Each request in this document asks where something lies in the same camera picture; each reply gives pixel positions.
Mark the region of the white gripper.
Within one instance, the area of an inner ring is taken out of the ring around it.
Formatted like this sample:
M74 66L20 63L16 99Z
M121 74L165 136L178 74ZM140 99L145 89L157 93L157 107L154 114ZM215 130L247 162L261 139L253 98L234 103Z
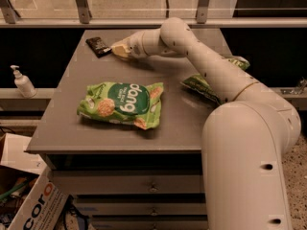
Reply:
M113 43L112 53L121 59L146 58L148 55L143 46L144 34L144 31L140 31Z

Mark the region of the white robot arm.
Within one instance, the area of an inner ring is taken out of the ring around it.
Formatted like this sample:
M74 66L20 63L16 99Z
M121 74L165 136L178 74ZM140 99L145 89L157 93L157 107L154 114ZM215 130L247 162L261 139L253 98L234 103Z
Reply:
M209 230L294 230L282 156L298 140L291 103L199 40L180 18L112 46L119 58L187 58L223 100L201 138Z

